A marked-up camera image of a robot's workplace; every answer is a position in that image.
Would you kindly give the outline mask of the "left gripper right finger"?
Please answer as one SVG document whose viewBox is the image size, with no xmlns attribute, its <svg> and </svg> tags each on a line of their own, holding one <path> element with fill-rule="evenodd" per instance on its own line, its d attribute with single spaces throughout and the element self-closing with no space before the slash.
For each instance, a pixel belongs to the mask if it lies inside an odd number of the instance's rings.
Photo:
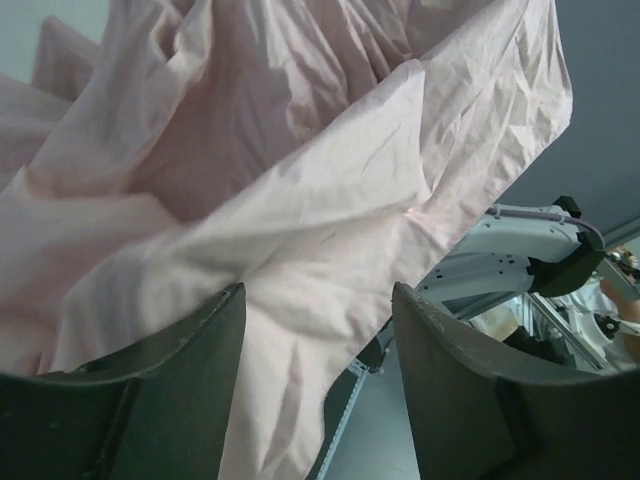
<svg viewBox="0 0 640 480">
<path fill-rule="evenodd" d="M 635 479 L 639 374 L 536 358 L 393 289 L 402 382 L 424 479 Z"/>
</svg>

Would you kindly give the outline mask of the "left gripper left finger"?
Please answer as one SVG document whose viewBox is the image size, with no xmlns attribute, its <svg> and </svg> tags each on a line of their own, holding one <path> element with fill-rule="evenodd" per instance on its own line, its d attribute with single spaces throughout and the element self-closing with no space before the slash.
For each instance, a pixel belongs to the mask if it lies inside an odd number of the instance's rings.
<svg viewBox="0 0 640 480">
<path fill-rule="evenodd" d="M 70 372 L 1 378 L 5 479 L 214 479 L 246 325 L 232 285 Z"/>
</svg>

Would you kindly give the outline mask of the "pink folding umbrella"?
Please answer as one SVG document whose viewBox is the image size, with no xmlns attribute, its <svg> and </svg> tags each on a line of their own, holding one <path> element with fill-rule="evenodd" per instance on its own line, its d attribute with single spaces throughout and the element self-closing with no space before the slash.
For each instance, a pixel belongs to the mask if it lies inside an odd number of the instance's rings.
<svg viewBox="0 0 640 480">
<path fill-rule="evenodd" d="M 1 80 L 1 368 L 246 286 L 224 479 L 301 479 L 325 396 L 568 127 L 551 1 L 115 1 Z"/>
</svg>

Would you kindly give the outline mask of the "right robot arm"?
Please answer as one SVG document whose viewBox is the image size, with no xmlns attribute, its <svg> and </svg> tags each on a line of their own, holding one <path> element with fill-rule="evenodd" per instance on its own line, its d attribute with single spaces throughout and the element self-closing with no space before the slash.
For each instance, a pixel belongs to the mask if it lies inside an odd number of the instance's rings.
<svg viewBox="0 0 640 480">
<path fill-rule="evenodd" d="M 613 248 L 581 215 L 569 196 L 547 207 L 495 204 L 416 290 L 461 320 L 526 293 L 567 295 L 594 273 L 637 300 L 639 275 L 614 258 Z"/>
</svg>

